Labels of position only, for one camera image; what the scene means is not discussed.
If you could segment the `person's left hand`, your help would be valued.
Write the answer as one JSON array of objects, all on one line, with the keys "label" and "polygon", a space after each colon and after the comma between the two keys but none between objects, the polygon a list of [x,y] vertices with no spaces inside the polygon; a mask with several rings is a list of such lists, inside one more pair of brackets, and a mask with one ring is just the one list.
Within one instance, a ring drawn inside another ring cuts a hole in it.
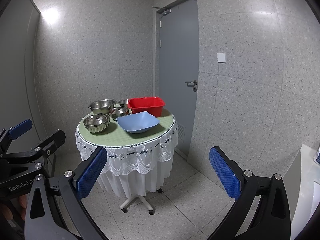
[{"label": "person's left hand", "polygon": [[1,203],[1,213],[7,220],[16,220],[19,215],[23,221],[25,221],[25,215],[28,204],[28,195],[24,194],[13,200],[5,201]]}]

